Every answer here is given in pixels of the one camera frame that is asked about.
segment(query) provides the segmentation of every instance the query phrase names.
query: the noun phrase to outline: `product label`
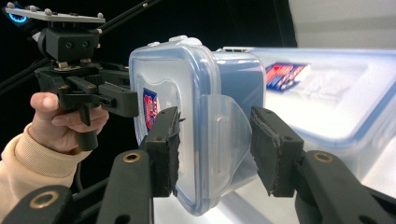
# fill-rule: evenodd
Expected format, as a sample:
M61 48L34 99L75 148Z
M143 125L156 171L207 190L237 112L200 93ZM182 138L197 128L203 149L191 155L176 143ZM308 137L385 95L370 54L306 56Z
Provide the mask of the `product label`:
M273 63L265 68L267 89L274 91L290 89L305 78L308 70L308 63Z
M157 93L143 88L143 106L145 112L146 127L149 133L159 110Z

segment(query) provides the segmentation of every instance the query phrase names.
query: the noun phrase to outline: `beige sleeve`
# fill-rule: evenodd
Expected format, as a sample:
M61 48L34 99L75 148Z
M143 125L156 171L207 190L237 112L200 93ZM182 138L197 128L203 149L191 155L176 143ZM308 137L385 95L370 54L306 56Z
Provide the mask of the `beige sleeve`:
M29 192L48 185L70 187L77 164L90 152L64 155L38 144L27 132L13 138L0 161L0 223Z

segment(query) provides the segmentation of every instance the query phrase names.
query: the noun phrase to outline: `black metal arm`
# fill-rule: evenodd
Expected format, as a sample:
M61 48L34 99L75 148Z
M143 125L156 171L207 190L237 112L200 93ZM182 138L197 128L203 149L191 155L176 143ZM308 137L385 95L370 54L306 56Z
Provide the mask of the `black metal arm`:
M64 186L37 189L4 223L153 223L152 198L177 193L178 124L176 107L161 111L144 144L117 156L109 179L75 195Z
M394 223L344 163L303 151L304 141L274 112L255 107L251 153L268 194L292 197L301 223Z

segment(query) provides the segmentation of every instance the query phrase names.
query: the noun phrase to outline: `plastic food container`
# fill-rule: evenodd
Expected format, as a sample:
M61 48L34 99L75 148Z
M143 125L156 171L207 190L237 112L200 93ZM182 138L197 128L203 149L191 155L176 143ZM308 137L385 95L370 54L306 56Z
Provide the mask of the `plastic food container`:
M187 211L200 216L255 177L247 115L264 104L265 72L254 55L212 52L196 38L177 36L134 50L129 66L139 143L161 110L177 106L185 119L177 198Z
M268 88L265 107L305 140L305 150L337 155L362 179L396 135L396 51L253 48L246 52L260 58L267 71L274 64L309 67L291 88Z

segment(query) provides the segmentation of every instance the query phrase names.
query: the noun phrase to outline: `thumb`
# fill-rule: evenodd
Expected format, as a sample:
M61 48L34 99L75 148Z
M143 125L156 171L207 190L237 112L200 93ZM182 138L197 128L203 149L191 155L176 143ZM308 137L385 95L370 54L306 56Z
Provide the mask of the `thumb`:
M35 115L40 119L52 119L59 108L58 97L50 92L33 94L30 105L35 109Z

